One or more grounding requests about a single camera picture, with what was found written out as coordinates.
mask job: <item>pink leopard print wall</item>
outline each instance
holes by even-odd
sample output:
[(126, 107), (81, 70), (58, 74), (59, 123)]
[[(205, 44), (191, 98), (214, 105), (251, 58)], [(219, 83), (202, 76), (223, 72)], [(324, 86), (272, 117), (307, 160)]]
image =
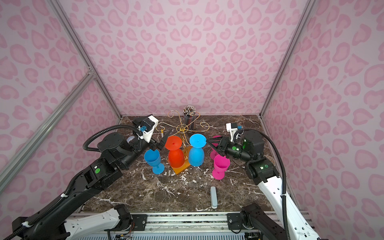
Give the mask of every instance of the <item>pink leopard print wall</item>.
[(120, 111), (259, 113), (306, 1), (62, 0)]
[(30, 216), (63, 193), (71, 178), (100, 156), (83, 150), (84, 141), (116, 123), (116, 115), (91, 82), (0, 196), (0, 236), (12, 233), (16, 217)]
[(0, 171), (86, 73), (44, 0), (0, 3)]
[(265, 119), (323, 238), (384, 238), (383, 102), (384, 1), (321, 0)]

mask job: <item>metal rail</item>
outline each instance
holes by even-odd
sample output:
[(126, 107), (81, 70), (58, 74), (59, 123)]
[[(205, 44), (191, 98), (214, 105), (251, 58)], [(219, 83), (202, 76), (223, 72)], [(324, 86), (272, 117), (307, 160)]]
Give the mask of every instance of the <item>metal rail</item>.
[[(313, 227), (313, 222), (307, 211), (300, 211), (308, 224)], [(239, 212), (133, 212), (135, 214), (147, 214), (146, 233), (193, 233), (193, 232), (231, 232), (228, 229), (227, 214), (238, 214)], [(265, 213), (277, 224), (283, 226), (274, 211)], [(72, 214), (71, 218), (87, 217), (97, 213), (82, 212)], [(257, 232), (257, 229), (243, 230), (244, 232)]]
[(79, 36), (77, 35), (74, 28), (72, 27), (72, 24), (71, 24), (71, 22), (67, 16), (67, 14), (65, 13), (63, 6), (60, 4), (60, 2), (58, 0), (47, 0), (47, 2), (51, 6), (53, 12), (55, 13), (59, 22), (61, 23), (64, 30), (66, 31), (68, 37), (71, 39), (72, 43), (74, 44), (74, 47), (78, 51), (81, 59), (84, 61), (84, 63), (86, 64), (86, 66), (90, 70), (93, 70), (95, 72), (97, 84), (99, 85), (102, 93), (104, 94), (105, 98), (107, 99), (108, 103), (112, 107), (115, 114), (118, 116), (119, 119), (121, 119), (122, 115), (121, 115), (119, 108), (117, 107), (115, 101), (113, 100), (113, 98), (109, 94), (107, 88), (105, 87), (103, 81), (101, 80), (101, 77), (100, 77), (99, 73), (97, 72), (97, 69), (93, 65), (91, 58), (89, 57), (84, 46), (82, 45)]
[(306, 3), (306, 6), (305, 6), (304, 11), (301, 15), (301, 18), (300, 18), (300, 20), (297, 24), (297, 27), (293, 33), (292, 40), (288, 45), (287, 51), (285, 52), (285, 55), (284, 55), (283, 60), (279, 66), (279, 69), (277, 71), (275, 79), (273, 80), (272, 87), (269, 90), (268, 95), (267, 95), (266, 100), (265, 100), (265, 103), (264, 103), (264, 105), (260, 111), (261, 117), (264, 116), (265, 112), (268, 109), (269, 104), (272, 101), (272, 98), (273, 98), (273, 95), (276, 91), (276, 88), (278, 87), (278, 85), (279, 85), (279, 83), (280, 83), (280, 81), (284, 75), (284, 71), (289, 64), (291, 57), (293, 56), (295, 48), (299, 44), (300, 38), (303, 35), (303, 32), (305, 31), (305, 28), (306, 28), (312, 14), (314, 13), (314, 11), (316, 9), (317, 2), (318, 2), (318, 0), (308, 0), (308, 2)]
[[(115, 236), (118, 232), (111, 232), (111, 236)], [(243, 232), (234, 234), (232, 232), (170, 232), (170, 233), (146, 233), (133, 232), (130, 236), (124, 236), (130, 240), (245, 240)], [(89, 236), (79, 238), (78, 240), (108, 240), (107, 234), (91, 234)]]
[(11, 158), (9, 164), (0, 174), (0, 194), (19, 173), (19, 171), (27, 163), (28, 159), (39, 148), (44, 139), (59, 123), (62, 117), (67, 113), (68, 109), (76, 102), (77, 98), (82, 94), (94, 78), (94, 72), (89, 71), (80, 83), (72, 90), (72, 92), (66, 96), (66, 98), (48, 117), (48, 119), (45, 120), (45, 122), (35, 131), (34, 135), (28, 140), (25, 146)]

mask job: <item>orange base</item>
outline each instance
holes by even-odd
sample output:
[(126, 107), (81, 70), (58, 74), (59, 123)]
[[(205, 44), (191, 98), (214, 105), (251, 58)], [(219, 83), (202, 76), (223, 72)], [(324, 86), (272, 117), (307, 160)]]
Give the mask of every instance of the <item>orange base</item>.
[(172, 167), (173, 171), (176, 173), (176, 174), (179, 174), (181, 173), (182, 171), (184, 171), (185, 169), (187, 169), (187, 167), (191, 166), (189, 164), (189, 161), (188, 161), (188, 155), (189, 155), (189, 150), (192, 148), (192, 146), (189, 146), (187, 147), (187, 149), (183, 149), (183, 153), (184, 153), (184, 164), (181, 166), (181, 167), (178, 167), (178, 168), (175, 168), (175, 167)]

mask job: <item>brown marble surface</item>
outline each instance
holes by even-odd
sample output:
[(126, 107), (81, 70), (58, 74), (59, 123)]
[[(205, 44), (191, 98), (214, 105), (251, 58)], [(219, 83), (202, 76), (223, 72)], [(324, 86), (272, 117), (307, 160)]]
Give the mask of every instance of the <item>brown marble surface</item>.
[[(124, 117), (122, 123), (129, 124), (135, 117)], [(157, 116), (160, 122), (177, 126), (178, 117), (168, 118)], [(228, 122), (237, 122), (247, 128), (263, 130), (256, 115), (249, 116), (200, 116), (196, 121), (196, 130), (204, 129), (199, 126), (201, 121), (209, 123), (210, 129), (202, 134), (206, 138), (214, 135), (229, 135), (225, 129)], [(120, 133), (128, 138), (131, 131), (121, 130)], [(161, 135), (155, 130), (152, 136), (159, 140)], [(269, 146), (265, 143), (264, 154), (271, 155)], [(222, 180), (212, 177), (213, 160), (209, 154), (212, 149), (206, 145), (204, 163), (200, 167), (190, 166), (184, 172), (176, 175), (167, 163), (168, 150), (161, 151), (162, 163), (165, 170), (156, 175), (144, 161), (142, 154), (129, 170), (124, 170), (123, 177), (118, 179), (110, 188), (101, 192), (86, 202), (83, 211), (103, 212), (116, 204), (126, 204), (132, 212), (193, 212), (193, 211), (240, 211), (242, 206), (252, 202), (259, 204), (264, 211), (273, 210), (260, 189), (245, 174), (241, 160), (231, 159), (231, 165)], [(210, 202), (210, 187), (217, 190), (218, 208), (212, 209)]]

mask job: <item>black cable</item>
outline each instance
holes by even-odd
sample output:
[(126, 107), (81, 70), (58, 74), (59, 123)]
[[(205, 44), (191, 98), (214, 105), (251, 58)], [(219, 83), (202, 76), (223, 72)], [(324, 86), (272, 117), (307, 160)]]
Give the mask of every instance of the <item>black cable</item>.
[(232, 162), (234, 163), (234, 164), (236, 164), (238, 167), (240, 167), (240, 168), (243, 168), (244, 166), (240, 166), (237, 162), (235, 162), (235, 160), (233, 160), (232, 159)]
[(238, 130), (235, 132), (235, 134), (233, 135), (233, 141), (234, 141), (234, 143), (238, 143), (237, 135), (238, 135), (238, 134), (241, 134), (241, 133), (243, 133), (243, 132), (244, 132), (244, 129), (243, 129), (243, 128), (238, 129)]
[(235, 232), (231, 229), (231, 231), (234, 233), (234, 234), (239, 234), (241, 232), (241, 229), (242, 229), (242, 225), (243, 225), (243, 220), (241, 221), (241, 224), (240, 224), (240, 230), (238, 232)]
[[(120, 128), (126, 128), (126, 129), (130, 129), (132, 130), (134, 133), (136, 133), (137, 135), (139, 136), (142, 136), (143, 133), (135, 128), (134, 126), (132, 125), (127, 125), (127, 124), (119, 124), (119, 125), (114, 125), (114, 126), (111, 126), (111, 127), (107, 127), (97, 133), (95, 133), (94, 135), (92, 135), (90, 138), (88, 138), (84, 144), (83, 144), (83, 149), (86, 150), (86, 151), (93, 151), (93, 152), (100, 152), (98, 148), (95, 148), (95, 147), (88, 147), (88, 145), (93, 142), (93, 140), (95, 140), (96, 138), (100, 137), (101, 135), (103, 135), (104, 133), (107, 133), (109, 131), (112, 131), (112, 130), (116, 130), (116, 129), (120, 129)], [(141, 151), (141, 148), (142, 148), (142, 142), (143, 142), (143, 139), (140, 139), (139, 138), (139, 147), (138, 147), (138, 151), (140, 152)]]
[[(63, 192), (63, 194), (65, 195), (68, 195), (69, 192), (71, 191), (76, 179), (82, 174), (82, 171), (77, 173), (69, 182), (67, 188), (65, 189), (65, 191)], [(32, 226), (34, 225), (35, 223), (37, 223), (38, 221), (40, 221), (43, 217), (47, 216), (50, 212), (52, 212), (55, 208), (57, 208), (64, 200), (66, 199), (66, 197), (61, 197), (59, 198), (59, 200), (57, 200), (54, 204), (52, 204), (48, 209), (46, 209), (44, 212), (42, 212), (40, 215), (38, 215), (37, 217), (35, 217), (34, 219), (32, 219), (31, 221), (28, 222), (28, 225)], [(27, 227), (26, 226), (22, 226), (21, 228), (17, 229), (16, 231), (14, 231), (11, 235), (9, 235), (8, 237), (6, 237), (4, 240), (11, 240), (12, 238), (14, 238), (15, 236), (19, 235), (20, 233), (23, 233), (24, 230), (26, 230)]]
[(112, 240), (111, 238), (111, 230), (107, 229), (107, 235), (108, 235), (108, 240)]
[(272, 145), (273, 150), (276, 153), (277, 159), (279, 160), (279, 164), (281, 167), (281, 175), (282, 175), (281, 176), (281, 181), (282, 181), (281, 191), (282, 191), (283, 195), (281, 195), (281, 200), (282, 200), (282, 210), (283, 210), (283, 224), (284, 224), (284, 230), (285, 230), (285, 237), (287, 240), (290, 240), (291, 237), (289, 235), (289, 229), (288, 229), (287, 205), (286, 205), (286, 195), (285, 195), (286, 194), (286, 174), (285, 174), (285, 168), (284, 168), (283, 160), (281, 159), (279, 151), (277, 150), (272, 139), (270, 139), (267, 135), (265, 135), (265, 133), (260, 132), (259, 130), (256, 130), (256, 129), (252, 129), (252, 128), (244, 129), (244, 131), (256, 131), (256, 132), (260, 133), (263, 137), (265, 137), (268, 140), (268, 142)]

